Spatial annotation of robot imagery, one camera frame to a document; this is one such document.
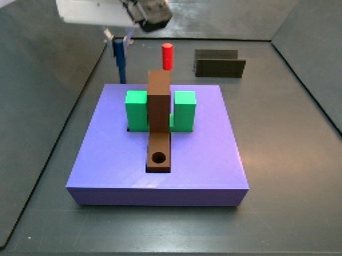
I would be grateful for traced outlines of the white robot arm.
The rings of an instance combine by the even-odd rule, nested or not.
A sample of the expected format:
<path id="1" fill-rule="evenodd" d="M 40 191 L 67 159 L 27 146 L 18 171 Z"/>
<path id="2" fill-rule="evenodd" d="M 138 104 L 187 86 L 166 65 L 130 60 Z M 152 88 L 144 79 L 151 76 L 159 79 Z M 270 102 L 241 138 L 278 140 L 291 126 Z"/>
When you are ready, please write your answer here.
<path id="1" fill-rule="evenodd" d="M 151 33 L 173 18 L 169 0 L 56 0 L 56 7 L 64 22 L 104 26 L 107 39 L 122 38 L 126 46 L 136 28 Z"/>

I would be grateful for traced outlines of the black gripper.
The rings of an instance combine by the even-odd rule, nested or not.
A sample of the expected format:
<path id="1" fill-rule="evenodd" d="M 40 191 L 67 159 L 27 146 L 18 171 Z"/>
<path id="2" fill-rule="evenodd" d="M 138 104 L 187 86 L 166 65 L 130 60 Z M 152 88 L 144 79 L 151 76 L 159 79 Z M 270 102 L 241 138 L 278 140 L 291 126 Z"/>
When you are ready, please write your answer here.
<path id="1" fill-rule="evenodd" d="M 131 20 L 139 25 L 144 32 L 154 32 L 167 26 L 173 18 L 173 12 L 166 0 L 120 0 L 120 2 Z M 134 44 L 134 32 L 135 27 L 126 29 L 126 46 Z M 104 35 L 108 45 L 112 46 L 114 34 L 108 28 L 104 29 Z"/>

